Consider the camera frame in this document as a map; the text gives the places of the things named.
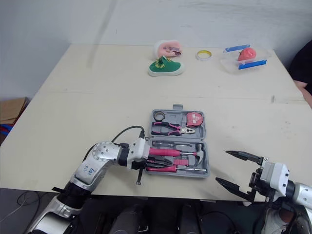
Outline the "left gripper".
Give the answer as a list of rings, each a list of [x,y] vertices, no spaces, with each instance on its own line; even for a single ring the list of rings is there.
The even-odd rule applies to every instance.
[[[147,167],[151,168],[164,168],[172,166],[173,163],[165,158],[155,158],[155,157],[149,157],[147,160],[141,160],[141,161],[133,161],[131,163],[131,169],[132,170],[144,170]]]

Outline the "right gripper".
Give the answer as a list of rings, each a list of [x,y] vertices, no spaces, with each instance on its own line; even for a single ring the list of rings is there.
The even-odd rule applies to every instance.
[[[263,180],[260,179],[262,172],[264,170],[264,167],[266,163],[268,162],[268,159],[266,157],[255,156],[253,154],[243,152],[243,151],[225,151],[225,152],[243,161],[249,160],[249,161],[255,162],[260,167],[256,169],[254,173],[252,173],[252,176],[249,182],[249,187],[251,188],[251,190],[247,191],[246,193],[240,191],[240,187],[237,184],[231,183],[219,177],[216,177],[215,180],[221,186],[223,186],[228,192],[251,203],[254,202],[256,192],[258,192],[260,195],[268,196],[267,185]]]

